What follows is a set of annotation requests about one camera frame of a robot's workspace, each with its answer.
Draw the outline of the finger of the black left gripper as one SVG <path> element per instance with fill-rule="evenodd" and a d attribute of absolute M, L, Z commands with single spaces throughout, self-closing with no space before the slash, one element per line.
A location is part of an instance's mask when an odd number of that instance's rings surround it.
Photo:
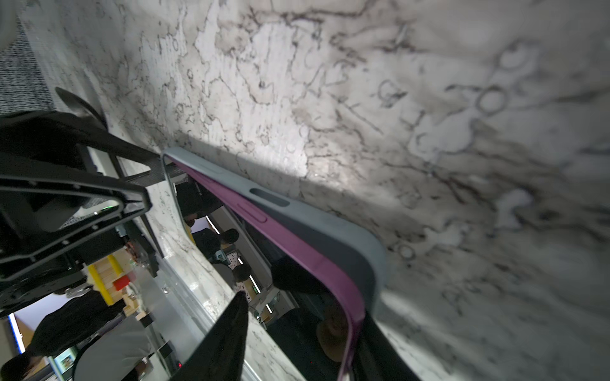
<path fill-rule="evenodd" d="M 30 160 L 97 173 L 90 150 L 110 161 L 108 176 L 141 187 L 181 176 L 160 155 L 114 136 L 94 122 L 58 111 L 21 111 L 1 116 L 1 152 Z"/>

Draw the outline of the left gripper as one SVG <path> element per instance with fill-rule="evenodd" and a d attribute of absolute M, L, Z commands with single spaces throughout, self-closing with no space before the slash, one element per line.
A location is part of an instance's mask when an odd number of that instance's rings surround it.
<path fill-rule="evenodd" d="M 2 153 L 1 316 L 76 290 L 87 266 L 121 249 L 155 276 L 153 244 L 136 224 L 120 225 L 151 206 L 144 187 Z"/>

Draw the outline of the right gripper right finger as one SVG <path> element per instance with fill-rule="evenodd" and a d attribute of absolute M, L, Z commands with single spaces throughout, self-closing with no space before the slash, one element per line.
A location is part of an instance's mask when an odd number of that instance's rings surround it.
<path fill-rule="evenodd" d="M 420 381 L 369 312 L 365 315 L 355 349 L 352 375 L 356 381 Z"/>

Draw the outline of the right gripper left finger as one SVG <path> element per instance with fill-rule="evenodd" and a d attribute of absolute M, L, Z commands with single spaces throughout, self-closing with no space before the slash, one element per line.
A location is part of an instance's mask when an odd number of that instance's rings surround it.
<path fill-rule="evenodd" d="M 239 291 L 172 380 L 237 381 L 245 358 L 249 325 L 246 293 Z"/>

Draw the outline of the black phone front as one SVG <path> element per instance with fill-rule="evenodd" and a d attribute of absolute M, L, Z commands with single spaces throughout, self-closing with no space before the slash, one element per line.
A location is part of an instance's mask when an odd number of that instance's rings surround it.
<path fill-rule="evenodd" d="M 349 276 L 292 230 L 236 190 L 162 157 L 185 220 L 203 257 L 246 295 L 251 314 L 306 380 L 343 380 L 365 317 Z"/>

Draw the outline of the light blue phone case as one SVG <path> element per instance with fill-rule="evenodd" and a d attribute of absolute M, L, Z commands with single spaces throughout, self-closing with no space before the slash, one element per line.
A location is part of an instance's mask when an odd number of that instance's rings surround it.
<path fill-rule="evenodd" d="M 183 164 L 249 200 L 328 257 L 355 282 L 368 311 L 374 313 L 387 277 L 386 250 L 370 231 L 261 185 L 181 148 L 166 149 L 163 159 Z"/>

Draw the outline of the black ladle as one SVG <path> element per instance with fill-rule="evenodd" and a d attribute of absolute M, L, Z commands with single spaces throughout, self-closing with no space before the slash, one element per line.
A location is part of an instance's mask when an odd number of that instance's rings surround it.
<path fill-rule="evenodd" d="M 55 87 L 55 92 L 73 114 L 97 125 L 99 128 L 109 130 L 106 117 L 100 108 L 95 108 L 88 101 L 61 87 Z"/>

